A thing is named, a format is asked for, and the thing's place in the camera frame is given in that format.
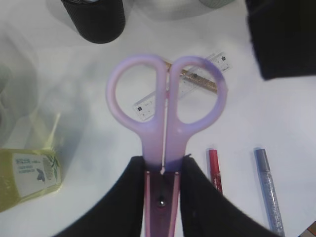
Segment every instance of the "black cup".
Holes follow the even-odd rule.
[[[122,0],[61,0],[79,34],[93,43],[115,40],[125,27]]]

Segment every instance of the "gold pen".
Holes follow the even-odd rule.
[[[172,64],[164,61],[164,63],[166,64],[167,66],[167,70],[169,72],[170,70],[170,67],[172,66]],[[182,69],[181,71],[181,76],[183,76],[183,80],[186,80],[186,81],[189,81],[195,85],[198,85],[200,87],[203,87],[207,90],[210,90],[214,93],[217,93],[217,86],[214,82],[208,80],[208,79],[205,79],[203,77],[200,77],[199,75],[197,75],[196,73],[190,73],[189,71],[187,70],[184,70]]]

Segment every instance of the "scissor blade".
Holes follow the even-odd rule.
[[[178,208],[180,174],[145,174],[146,237],[173,237]]]

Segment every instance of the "bottle label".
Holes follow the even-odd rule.
[[[20,197],[60,184],[59,163],[54,155],[13,154],[15,184]]]

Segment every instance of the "silver glitter pen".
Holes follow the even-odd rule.
[[[277,203],[276,189],[268,163],[268,157],[265,149],[255,150],[257,165],[260,172],[260,181],[268,210],[271,229],[279,236],[285,236],[280,209]]]

